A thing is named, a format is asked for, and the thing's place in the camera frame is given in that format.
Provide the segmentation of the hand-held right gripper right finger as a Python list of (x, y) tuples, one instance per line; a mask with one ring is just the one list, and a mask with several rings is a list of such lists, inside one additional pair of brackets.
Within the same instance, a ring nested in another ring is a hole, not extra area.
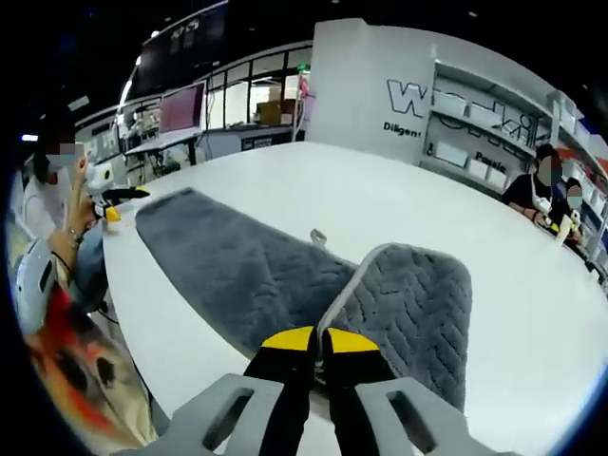
[(496, 455), (465, 416), (411, 377), (397, 378), (367, 337), (328, 328), (322, 350), (329, 410), (343, 455)]

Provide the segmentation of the person's left hand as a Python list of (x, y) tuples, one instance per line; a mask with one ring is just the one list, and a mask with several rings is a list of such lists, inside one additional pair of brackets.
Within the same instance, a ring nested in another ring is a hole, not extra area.
[(77, 233), (91, 229), (98, 221), (95, 204), (89, 195), (81, 194), (71, 203), (69, 226)]

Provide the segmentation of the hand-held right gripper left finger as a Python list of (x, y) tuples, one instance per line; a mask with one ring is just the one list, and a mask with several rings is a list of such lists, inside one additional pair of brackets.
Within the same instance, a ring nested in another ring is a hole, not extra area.
[(295, 455), (310, 414), (316, 329), (267, 338), (241, 375), (226, 374), (174, 414), (160, 455)]

